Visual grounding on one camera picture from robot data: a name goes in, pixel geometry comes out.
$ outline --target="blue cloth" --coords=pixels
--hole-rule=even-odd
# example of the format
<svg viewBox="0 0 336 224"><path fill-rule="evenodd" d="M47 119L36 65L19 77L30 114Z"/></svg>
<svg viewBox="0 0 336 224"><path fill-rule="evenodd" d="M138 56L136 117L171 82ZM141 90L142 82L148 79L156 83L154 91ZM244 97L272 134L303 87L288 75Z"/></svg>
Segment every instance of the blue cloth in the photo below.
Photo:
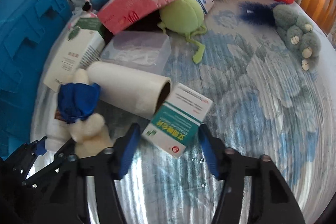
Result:
<svg viewBox="0 0 336 224"><path fill-rule="evenodd" d="M100 86L69 83L61 85L58 92L58 109L67 123L86 120L95 110L99 100Z"/></svg>

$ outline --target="clear plastic container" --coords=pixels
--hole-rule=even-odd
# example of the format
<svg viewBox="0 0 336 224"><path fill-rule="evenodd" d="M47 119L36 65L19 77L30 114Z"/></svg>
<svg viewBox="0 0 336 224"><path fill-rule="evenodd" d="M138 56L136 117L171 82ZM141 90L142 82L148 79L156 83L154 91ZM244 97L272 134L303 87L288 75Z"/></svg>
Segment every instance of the clear plastic container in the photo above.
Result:
<svg viewBox="0 0 336 224"><path fill-rule="evenodd" d="M171 47L169 36L156 32L123 31L105 47L102 61L160 75Z"/></svg>

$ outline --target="cardboard tube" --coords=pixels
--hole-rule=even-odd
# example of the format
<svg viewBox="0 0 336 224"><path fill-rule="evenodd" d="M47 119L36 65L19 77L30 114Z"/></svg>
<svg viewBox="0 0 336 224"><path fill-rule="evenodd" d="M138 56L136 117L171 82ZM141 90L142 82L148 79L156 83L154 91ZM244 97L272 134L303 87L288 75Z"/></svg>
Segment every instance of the cardboard tube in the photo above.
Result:
<svg viewBox="0 0 336 224"><path fill-rule="evenodd" d="M95 62L87 73L101 86L101 100L148 120L171 90L168 77L111 63Z"/></svg>

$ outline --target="medicine box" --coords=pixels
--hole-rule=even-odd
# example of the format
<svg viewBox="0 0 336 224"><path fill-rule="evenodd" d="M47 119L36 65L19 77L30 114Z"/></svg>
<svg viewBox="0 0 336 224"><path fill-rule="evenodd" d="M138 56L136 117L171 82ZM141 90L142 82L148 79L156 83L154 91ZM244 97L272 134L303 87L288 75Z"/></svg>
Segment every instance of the medicine box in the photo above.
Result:
<svg viewBox="0 0 336 224"><path fill-rule="evenodd" d="M105 47L103 29L98 18L80 18L60 45L43 83L58 92L59 86L66 83L77 68L87 68L99 60Z"/></svg>
<svg viewBox="0 0 336 224"><path fill-rule="evenodd" d="M155 114L142 136L175 158L198 132L212 101L178 84Z"/></svg>

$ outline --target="blue plastic crate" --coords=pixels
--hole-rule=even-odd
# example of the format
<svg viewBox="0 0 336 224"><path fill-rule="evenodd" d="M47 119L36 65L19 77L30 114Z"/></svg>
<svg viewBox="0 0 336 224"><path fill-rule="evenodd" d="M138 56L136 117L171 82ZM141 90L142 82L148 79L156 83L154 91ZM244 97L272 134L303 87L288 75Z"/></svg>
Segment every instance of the blue plastic crate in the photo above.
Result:
<svg viewBox="0 0 336 224"><path fill-rule="evenodd" d="M0 0L0 11L0 156L6 158L29 142L43 65L72 13L67 0Z"/></svg>

